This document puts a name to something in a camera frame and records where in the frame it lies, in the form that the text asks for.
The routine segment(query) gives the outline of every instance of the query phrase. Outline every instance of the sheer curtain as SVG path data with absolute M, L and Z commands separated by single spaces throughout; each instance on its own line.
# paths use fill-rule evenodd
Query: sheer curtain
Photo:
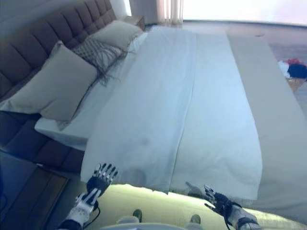
M 180 25 L 183 22 L 183 0 L 156 0 L 158 22 Z

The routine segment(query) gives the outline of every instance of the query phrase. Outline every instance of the gray pillow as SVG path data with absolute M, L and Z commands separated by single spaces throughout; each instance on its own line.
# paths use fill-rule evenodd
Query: gray pillow
M 57 42 L 42 69 L 15 95 L 1 102 L 0 110 L 71 120 L 96 77 L 95 67 Z
M 108 81 L 107 70 L 123 54 L 120 48 L 109 46 L 91 38 L 87 38 L 72 51 L 98 69 L 98 77 L 103 80 L 104 84 Z
M 135 25 L 115 20 L 90 37 L 94 40 L 127 51 L 131 41 L 142 32 L 143 31 Z

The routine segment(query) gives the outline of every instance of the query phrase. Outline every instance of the bed frame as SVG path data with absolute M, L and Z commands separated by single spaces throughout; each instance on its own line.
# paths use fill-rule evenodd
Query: bed frame
M 89 0 L 54 12 L 2 42 L 0 101 L 30 81 L 58 40 L 72 49 L 115 19 L 110 0 Z M 40 114 L 0 111 L 0 150 L 48 167 L 80 172 L 84 152 L 36 132 L 39 118 Z

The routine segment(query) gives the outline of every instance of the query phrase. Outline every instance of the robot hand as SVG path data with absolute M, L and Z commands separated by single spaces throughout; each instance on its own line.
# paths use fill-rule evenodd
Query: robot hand
M 214 207 L 205 204 L 206 207 L 224 217 L 225 224 L 235 227 L 236 230 L 260 230 L 262 229 L 257 218 L 245 211 L 239 204 L 232 202 L 225 195 L 216 193 L 209 186 L 204 185 L 205 193 L 198 187 L 186 182 L 192 193 L 200 194 L 200 197 L 209 201 Z
M 87 192 L 76 197 L 75 206 L 58 229 L 82 229 L 85 222 L 89 220 L 91 212 L 98 208 L 97 199 L 106 191 L 117 174 L 116 167 L 112 167 L 111 164 L 108 166 L 106 163 L 98 164 L 86 184 Z

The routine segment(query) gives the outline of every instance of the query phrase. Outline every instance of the beige bed runner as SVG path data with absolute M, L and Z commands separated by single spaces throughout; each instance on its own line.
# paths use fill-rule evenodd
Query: beige bed runner
M 307 224 L 307 123 L 269 46 L 229 35 L 263 160 L 258 200 L 251 208 Z

